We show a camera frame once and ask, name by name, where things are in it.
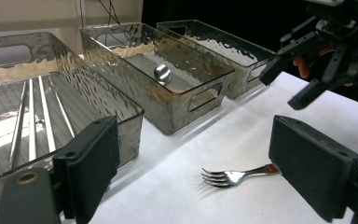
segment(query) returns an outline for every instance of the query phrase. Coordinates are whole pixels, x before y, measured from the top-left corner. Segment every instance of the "wire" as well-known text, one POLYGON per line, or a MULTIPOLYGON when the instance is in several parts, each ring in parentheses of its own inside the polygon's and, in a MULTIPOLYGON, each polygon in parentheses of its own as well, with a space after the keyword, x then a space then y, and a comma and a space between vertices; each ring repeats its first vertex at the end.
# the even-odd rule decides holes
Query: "wire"
POLYGON ((84 18, 83 18, 83 7, 82 7, 82 5, 81 5, 81 0, 79 1, 79 4, 80 4, 80 18, 81 18, 81 27, 82 28, 84 28, 84 23, 83 23, 83 20, 84 20, 84 18))
POLYGON ((120 25, 120 21, 119 21, 118 18, 117 18, 117 15, 116 15, 116 12, 115 12, 115 8, 113 7, 113 4, 112 4, 112 0, 109 0, 109 9, 110 9, 110 8, 113 9, 113 13, 114 13, 115 17, 112 16, 112 11, 111 11, 111 10, 108 10, 108 9, 106 8, 106 6, 103 4, 103 2, 101 2, 101 0, 98 0, 98 1, 101 3, 101 5, 103 6, 103 8, 105 9, 105 11, 107 12, 107 14, 109 15, 109 22, 110 22, 110 18, 112 18, 117 24, 120 25))

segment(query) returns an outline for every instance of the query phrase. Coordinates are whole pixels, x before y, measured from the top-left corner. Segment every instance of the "black mechanical part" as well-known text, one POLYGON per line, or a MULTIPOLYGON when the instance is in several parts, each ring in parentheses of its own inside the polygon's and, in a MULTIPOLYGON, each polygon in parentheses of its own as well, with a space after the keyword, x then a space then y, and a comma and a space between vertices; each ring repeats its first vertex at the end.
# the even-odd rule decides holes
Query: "black mechanical part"
POLYGON ((301 56, 307 62, 313 62, 320 57, 321 49, 333 48, 334 56, 320 80, 323 85, 310 83, 296 95, 289 102, 295 110, 305 108, 326 90, 334 90, 346 83, 358 84, 358 0, 346 0, 336 7, 309 3, 307 11, 312 17, 281 38, 282 45, 287 45, 277 52, 276 58, 259 77, 261 82, 269 85, 286 68, 284 64, 291 63, 295 57, 301 56), (315 22, 315 18, 320 20, 314 30, 299 37, 315 22))
POLYGON ((66 189, 66 218, 88 223, 120 164, 116 118, 99 119, 53 158, 58 181, 66 189))
POLYGON ((60 223, 48 171, 34 168, 7 180, 0 200, 0 224, 60 223))
POLYGON ((2 223, 60 223, 59 213, 76 223, 92 219, 119 166, 117 118, 92 122, 53 157, 49 172, 32 168, 5 182, 2 223))
POLYGON ((269 158, 324 220, 358 216, 358 154, 308 124, 275 116, 269 158))

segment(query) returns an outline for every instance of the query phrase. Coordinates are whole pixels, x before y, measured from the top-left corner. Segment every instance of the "fork handle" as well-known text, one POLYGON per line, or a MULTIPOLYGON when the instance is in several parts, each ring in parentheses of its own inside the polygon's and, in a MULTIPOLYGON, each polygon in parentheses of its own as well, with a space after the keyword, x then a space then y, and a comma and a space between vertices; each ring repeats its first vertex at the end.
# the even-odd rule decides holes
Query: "fork handle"
POLYGON ((245 173, 247 174, 247 176, 251 176, 251 175, 275 175, 275 174, 279 174, 280 171, 278 170, 278 168, 270 163, 264 166, 261 166, 259 168, 256 168, 254 170, 250 170, 250 171, 245 171, 245 173))
POLYGON ((275 175, 275 174, 280 173, 280 171, 278 170, 278 168, 277 168, 273 163, 267 164, 267 165, 265 165, 265 167, 268 169, 268 172, 269 172, 271 175, 275 175))

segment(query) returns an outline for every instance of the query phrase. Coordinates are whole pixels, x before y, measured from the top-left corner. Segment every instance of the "black background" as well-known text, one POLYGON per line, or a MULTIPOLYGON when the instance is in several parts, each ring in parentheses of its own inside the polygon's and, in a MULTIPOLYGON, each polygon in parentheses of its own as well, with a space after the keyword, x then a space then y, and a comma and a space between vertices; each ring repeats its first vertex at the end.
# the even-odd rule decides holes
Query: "black background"
MULTIPOLYGON (((277 51, 280 38, 310 18, 307 4, 301 0, 144 0, 142 22, 156 27, 159 21, 199 20, 277 51)), ((315 63, 312 72, 320 74, 316 64, 327 62, 328 55, 315 63)), ((285 71, 298 77, 292 65, 285 71)), ((340 87, 334 92, 358 102, 358 86, 340 87)))

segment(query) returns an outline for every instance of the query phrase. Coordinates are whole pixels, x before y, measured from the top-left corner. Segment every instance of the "fork tines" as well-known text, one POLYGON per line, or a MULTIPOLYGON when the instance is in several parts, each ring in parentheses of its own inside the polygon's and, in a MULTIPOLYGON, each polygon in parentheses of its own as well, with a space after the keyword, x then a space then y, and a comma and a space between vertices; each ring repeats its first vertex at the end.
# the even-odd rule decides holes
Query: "fork tines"
POLYGON ((209 184, 218 188, 227 188, 228 182, 224 176, 223 172, 210 172, 202 168, 202 170, 206 173, 201 173, 202 179, 206 184, 209 184))

